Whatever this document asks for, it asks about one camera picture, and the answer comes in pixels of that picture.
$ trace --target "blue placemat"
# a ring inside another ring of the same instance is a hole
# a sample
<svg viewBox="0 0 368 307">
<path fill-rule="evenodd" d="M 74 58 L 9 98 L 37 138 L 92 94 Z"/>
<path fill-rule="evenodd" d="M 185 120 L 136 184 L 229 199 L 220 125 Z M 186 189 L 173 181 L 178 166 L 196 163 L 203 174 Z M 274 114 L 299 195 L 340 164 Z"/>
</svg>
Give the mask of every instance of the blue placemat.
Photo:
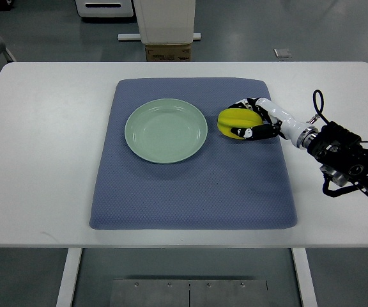
<svg viewBox="0 0 368 307">
<path fill-rule="evenodd" d="M 270 98 L 266 84 L 239 78 L 129 79 L 116 87 L 98 170 L 95 229 L 273 229 L 296 224 L 278 138 L 237 141 L 217 128 L 221 110 L 247 97 Z M 208 136 L 195 155 L 153 164 L 127 146 L 124 128 L 142 104 L 176 98 L 195 105 Z"/>
</svg>

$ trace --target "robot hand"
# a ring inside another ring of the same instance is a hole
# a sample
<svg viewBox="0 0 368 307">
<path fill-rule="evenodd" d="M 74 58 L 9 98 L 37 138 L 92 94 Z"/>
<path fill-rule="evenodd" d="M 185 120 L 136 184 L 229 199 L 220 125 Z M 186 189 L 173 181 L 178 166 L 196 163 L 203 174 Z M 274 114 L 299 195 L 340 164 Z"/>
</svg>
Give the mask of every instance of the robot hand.
<svg viewBox="0 0 368 307">
<path fill-rule="evenodd" d="M 316 95 L 321 97 L 321 108 L 316 104 Z M 255 140 L 280 135 L 290 139 L 297 148 L 307 149 L 318 162 L 325 183 L 323 192 L 337 197 L 356 190 L 368 196 L 368 148 L 363 148 L 361 137 L 344 127 L 329 122 L 323 115 L 323 95 L 319 90 L 313 93 L 317 114 L 309 122 L 298 122 L 288 112 L 266 98 L 243 99 L 229 108 L 250 109 L 260 115 L 266 123 L 251 128 L 233 127 L 231 132 L 243 139 Z M 322 118 L 326 125 L 319 132 L 313 123 Z M 329 183 L 341 187 L 330 190 Z"/>
</svg>

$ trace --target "metal plate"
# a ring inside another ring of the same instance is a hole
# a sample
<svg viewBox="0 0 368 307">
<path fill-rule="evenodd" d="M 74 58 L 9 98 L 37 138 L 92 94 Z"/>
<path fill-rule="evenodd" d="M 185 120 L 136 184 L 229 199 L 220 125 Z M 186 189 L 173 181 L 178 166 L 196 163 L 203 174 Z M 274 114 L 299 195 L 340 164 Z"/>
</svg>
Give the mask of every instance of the metal plate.
<svg viewBox="0 0 368 307">
<path fill-rule="evenodd" d="M 265 280 L 191 281 L 191 307 L 269 307 Z"/>
<path fill-rule="evenodd" d="M 188 280 L 115 279 L 110 307 L 188 307 Z"/>
<path fill-rule="evenodd" d="M 269 307 L 265 280 L 115 279 L 111 307 Z"/>
</svg>

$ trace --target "gray floor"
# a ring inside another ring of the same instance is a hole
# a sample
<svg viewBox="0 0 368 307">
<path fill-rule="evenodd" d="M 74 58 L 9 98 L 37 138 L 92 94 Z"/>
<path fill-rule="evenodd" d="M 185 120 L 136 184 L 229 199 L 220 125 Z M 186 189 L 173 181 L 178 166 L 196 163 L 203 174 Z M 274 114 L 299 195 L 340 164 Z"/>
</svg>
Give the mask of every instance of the gray floor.
<svg viewBox="0 0 368 307">
<path fill-rule="evenodd" d="M 273 49 L 289 48 L 288 61 L 368 62 L 368 0 L 198 0 L 194 30 L 203 36 L 194 61 L 277 61 Z M 117 41 L 137 32 L 134 19 L 82 20 L 72 0 L 15 0 L 0 12 L 0 34 L 19 61 L 145 61 L 141 42 Z M 211 252 L 231 267 L 225 253 Z M 307 252 L 319 306 L 368 306 L 368 249 Z M 0 306 L 54 306 L 60 274 L 34 280 L 63 263 L 63 250 L 0 249 Z"/>
</svg>

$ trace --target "green plate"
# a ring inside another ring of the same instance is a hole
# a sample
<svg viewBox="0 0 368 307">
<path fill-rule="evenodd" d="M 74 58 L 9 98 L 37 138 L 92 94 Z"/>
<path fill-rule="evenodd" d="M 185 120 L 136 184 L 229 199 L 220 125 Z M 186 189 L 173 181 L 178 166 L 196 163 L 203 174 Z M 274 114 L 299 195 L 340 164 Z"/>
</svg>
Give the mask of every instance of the green plate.
<svg viewBox="0 0 368 307">
<path fill-rule="evenodd" d="M 194 155 L 208 127 L 203 114 L 188 102 L 165 98 L 137 108 L 125 126 L 127 145 L 154 163 L 174 163 Z"/>
</svg>

